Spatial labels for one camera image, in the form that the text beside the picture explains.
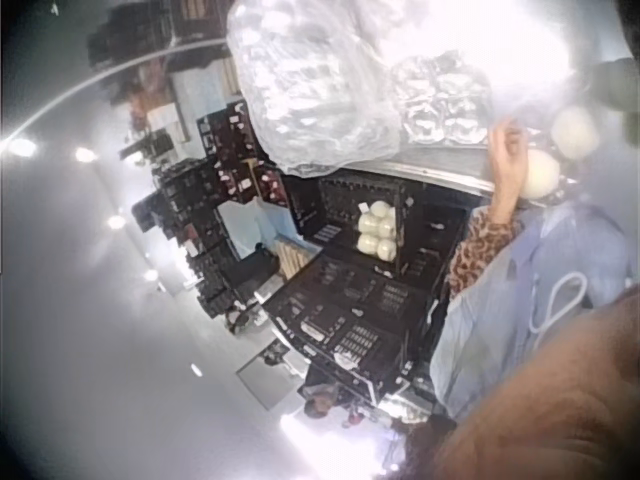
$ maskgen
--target white sphere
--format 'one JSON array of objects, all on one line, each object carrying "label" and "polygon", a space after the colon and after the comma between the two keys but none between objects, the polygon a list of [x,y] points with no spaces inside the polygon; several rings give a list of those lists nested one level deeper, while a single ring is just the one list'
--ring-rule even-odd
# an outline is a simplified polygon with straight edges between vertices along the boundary
[{"label": "white sphere", "polygon": [[552,193],[560,183],[560,164],[542,150],[529,150],[529,171],[522,198],[537,200]]},{"label": "white sphere", "polygon": [[551,127],[551,138],[569,160],[582,160],[600,145],[600,134],[586,108],[562,110]]},{"label": "white sphere", "polygon": [[378,234],[380,219],[371,213],[363,213],[358,220],[358,230],[360,233]]},{"label": "white sphere", "polygon": [[371,205],[371,213],[373,213],[378,218],[384,218],[389,213],[389,209],[391,207],[387,202],[383,202],[382,200],[378,200]]},{"label": "white sphere", "polygon": [[378,236],[380,238],[396,238],[396,219],[394,217],[387,216],[380,220]]},{"label": "white sphere", "polygon": [[393,262],[396,258],[396,242],[393,240],[380,240],[378,243],[378,257],[385,262]]},{"label": "white sphere", "polygon": [[366,233],[358,239],[358,250],[366,255],[375,255],[378,251],[378,237]]}]

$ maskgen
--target white egg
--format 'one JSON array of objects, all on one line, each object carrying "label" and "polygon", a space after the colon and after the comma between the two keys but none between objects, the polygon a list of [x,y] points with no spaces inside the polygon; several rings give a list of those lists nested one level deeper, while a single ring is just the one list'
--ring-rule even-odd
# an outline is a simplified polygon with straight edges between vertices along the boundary
[{"label": "white egg", "polygon": [[383,202],[382,200],[378,200],[371,205],[371,213],[373,213],[378,218],[384,218],[389,213],[389,209],[391,207],[387,202]]},{"label": "white egg", "polygon": [[378,251],[378,237],[362,234],[358,239],[358,250],[366,255],[375,255]]},{"label": "white egg", "polygon": [[360,215],[360,220],[358,220],[358,230],[360,233],[377,235],[379,223],[380,219],[378,217],[371,213],[364,213]]},{"label": "white egg", "polygon": [[396,258],[396,242],[393,240],[380,240],[378,243],[378,257],[385,262],[393,262]]},{"label": "white egg", "polygon": [[600,145],[600,134],[588,110],[572,106],[562,110],[551,127],[551,138],[569,160],[582,160]]},{"label": "white egg", "polygon": [[522,198],[537,200],[552,193],[560,183],[560,164],[542,150],[529,150],[529,172]]},{"label": "white egg", "polygon": [[380,238],[396,238],[396,219],[394,217],[387,216],[380,220],[378,236]]}]

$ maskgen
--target light blue fabric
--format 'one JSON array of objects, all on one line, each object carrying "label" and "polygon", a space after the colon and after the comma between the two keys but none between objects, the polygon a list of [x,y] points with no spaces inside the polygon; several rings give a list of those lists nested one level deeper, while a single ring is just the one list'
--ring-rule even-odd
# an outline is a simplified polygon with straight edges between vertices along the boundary
[{"label": "light blue fabric", "polygon": [[[542,325],[551,291],[566,274],[587,277],[593,307],[612,302],[625,288],[627,242],[596,208],[568,203],[522,220],[523,233],[449,306],[430,369],[436,396],[456,421],[532,354],[537,335],[529,322]],[[571,286],[560,289],[553,311],[575,296]],[[543,343],[581,308],[556,323]]]}]

